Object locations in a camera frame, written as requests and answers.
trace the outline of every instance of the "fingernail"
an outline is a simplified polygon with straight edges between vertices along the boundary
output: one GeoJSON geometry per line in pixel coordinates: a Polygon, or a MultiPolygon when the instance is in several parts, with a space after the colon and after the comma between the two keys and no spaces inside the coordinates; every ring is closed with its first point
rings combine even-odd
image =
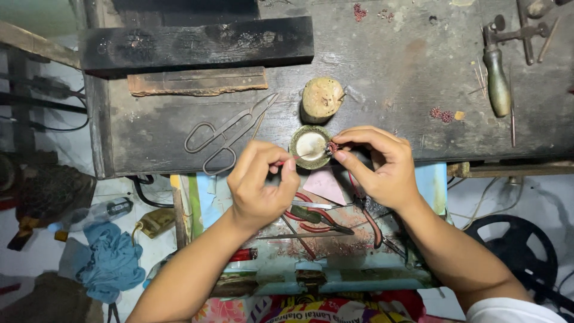
{"type": "Polygon", "coordinates": [[[295,170],[295,159],[294,158],[287,160],[286,163],[287,163],[287,167],[289,168],[290,171],[295,170]]]}
{"type": "Polygon", "coordinates": [[[335,152],[335,159],[342,162],[343,160],[345,160],[347,158],[347,155],[345,155],[344,152],[342,151],[336,151],[335,152]]]}

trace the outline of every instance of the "pink paper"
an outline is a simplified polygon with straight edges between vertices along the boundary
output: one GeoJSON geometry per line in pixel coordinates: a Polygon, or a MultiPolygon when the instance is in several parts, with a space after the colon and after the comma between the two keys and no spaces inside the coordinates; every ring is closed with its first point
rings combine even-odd
{"type": "Polygon", "coordinates": [[[303,189],[337,204],[347,204],[330,167],[312,171],[303,189]]]}

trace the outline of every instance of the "dark wooden table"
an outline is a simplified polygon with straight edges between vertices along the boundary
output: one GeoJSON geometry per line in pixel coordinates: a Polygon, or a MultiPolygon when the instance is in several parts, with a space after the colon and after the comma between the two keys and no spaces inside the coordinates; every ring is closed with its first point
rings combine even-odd
{"type": "MultiPolygon", "coordinates": [[[[510,145],[510,118],[495,118],[480,91],[475,68],[482,63],[480,26],[496,14],[506,17],[506,30],[519,28],[514,1],[400,0],[362,2],[368,14],[356,22],[354,1],[274,0],[259,2],[261,18],[313,16],[315,59],[310,65],[268,68],[268,90],[217,97],[132,97],[126,79],[86,77],[92,114],[92,146],[98,178],[137,173],[200,170],[207,156],[223,143],[216,140],[190,155],[183,142],[200,121],[216,127],[270,93],[280,94],[267,111],[257,139],[287,148],[301,126],[301,89],[315,76],[330,75],[348,95],[325,127],[335,134],[357,125],[374,125],[407,138],[416,160],[476,160],[574,155],[573,81],[574,5],[552,10],[540,21],[552,26],[562,15],[544,63],[527,66],[521,41],[501,46],[507,75],[512,65],[517,147],[510,145]],[[468,6],[457,5],[461,2],[468,6]],[[387,9],[394,20],[377,17],[387,9]],[[437,20],[429,21],[430,16],[437,20]],[[429,110],[462,111],[464,120],[445,124],[429,110]]],[[[123,19],[109,0],[77,0],[80,22],[88,28],[148,26],[157,19],[123,19]]],[[[544,39],[533,39],[535,54],[544,39]]],[[[253,129],[232,147],[239,154],[253,129]]],[[[202,134],[209,135],[208,130],[202,134]]],[[[229,165],[223,152],[212,168],[229,165]]]]}

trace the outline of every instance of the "rag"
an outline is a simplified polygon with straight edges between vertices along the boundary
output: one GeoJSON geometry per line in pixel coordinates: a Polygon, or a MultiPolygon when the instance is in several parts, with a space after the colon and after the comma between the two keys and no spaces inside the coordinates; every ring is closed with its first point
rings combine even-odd
{"type": "Polygon", "coordinates": [[[145,279],[145,270],[138,265],[142,247],[131,245],[127,232],[121,233],[113,223],[93,225],[84,230],[90,244],[90,258],[78,257],[81,269],[76,280],[88,288],[87,295],[103,303],[112,304],[120,291],[132,289],[145,279]]]}

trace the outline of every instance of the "bottle cap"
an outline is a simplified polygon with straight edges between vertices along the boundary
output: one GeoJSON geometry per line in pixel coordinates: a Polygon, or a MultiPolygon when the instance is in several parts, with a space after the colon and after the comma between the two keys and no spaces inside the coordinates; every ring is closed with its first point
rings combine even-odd
{"type": "Polygon", "coordinates": [[[58,232],[58,231],[62,230],[63,227],[64,227],[64,225],[62,224],[62,222],[50,223],[50,224],[48,225],[48,231],[50,231],[50,232],[58,232]]]}

